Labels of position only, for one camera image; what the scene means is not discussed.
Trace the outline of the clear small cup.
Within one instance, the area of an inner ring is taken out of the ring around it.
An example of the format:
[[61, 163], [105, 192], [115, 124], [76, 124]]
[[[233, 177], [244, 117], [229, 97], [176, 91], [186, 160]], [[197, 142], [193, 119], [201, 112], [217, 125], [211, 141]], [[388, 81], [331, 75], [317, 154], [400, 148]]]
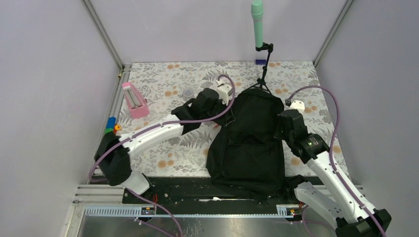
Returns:
[[185, 98], [193, 98], [195, 94], [195, 90], [191, 87], [187, 87], [183, 90], [182, 96]]

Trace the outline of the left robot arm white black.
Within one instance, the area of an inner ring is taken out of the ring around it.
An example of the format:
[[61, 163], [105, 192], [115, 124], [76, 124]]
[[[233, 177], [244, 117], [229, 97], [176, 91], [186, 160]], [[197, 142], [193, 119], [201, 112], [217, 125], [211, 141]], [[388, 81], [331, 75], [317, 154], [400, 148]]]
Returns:
[[134, 191], [142, 203], [153, 198], [153, 190], [146, 176], [131, 169], [131, 159], [161, 142], [198, 129], [203, 122], [214, 121], [227, 113], [233, 102], [235, 89], [223, 84], [216, 90], [201, 91], [196, 98], [172, 110], [164, 119], [138, 132], [116, 135], [105, 133], [96, 151], [93, 165], [99, 168], [104, 182], [121, 185]]

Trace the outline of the black student backpack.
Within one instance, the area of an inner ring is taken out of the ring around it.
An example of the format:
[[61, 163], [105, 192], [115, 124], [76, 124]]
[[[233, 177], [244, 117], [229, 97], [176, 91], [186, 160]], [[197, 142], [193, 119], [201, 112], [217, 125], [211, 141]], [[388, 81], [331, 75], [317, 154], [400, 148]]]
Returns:
[[258, 196], [282, 191], [285, 159], [277, 137], [280, 98], [246, 89], [228, 113], [215, 120], [221, 129], [208, 150], [206, 169], [215, 185], [242, 187]]

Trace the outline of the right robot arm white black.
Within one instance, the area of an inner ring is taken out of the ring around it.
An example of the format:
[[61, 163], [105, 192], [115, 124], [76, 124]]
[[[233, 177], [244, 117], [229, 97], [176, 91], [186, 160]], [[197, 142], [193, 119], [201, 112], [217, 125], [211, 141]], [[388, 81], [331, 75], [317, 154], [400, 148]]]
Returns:
[[384, 237], [392, 218], [376, 209], [335, 162], [324, 139], [308, 132], [302, 114], [295, 109], [279, 115], [278, 132], [292, 153], [321, 180], [330, 196], [318, 191], [301, 175], [283, 190], [290, 203], [301, 201], [321, 215], [338, 237]]

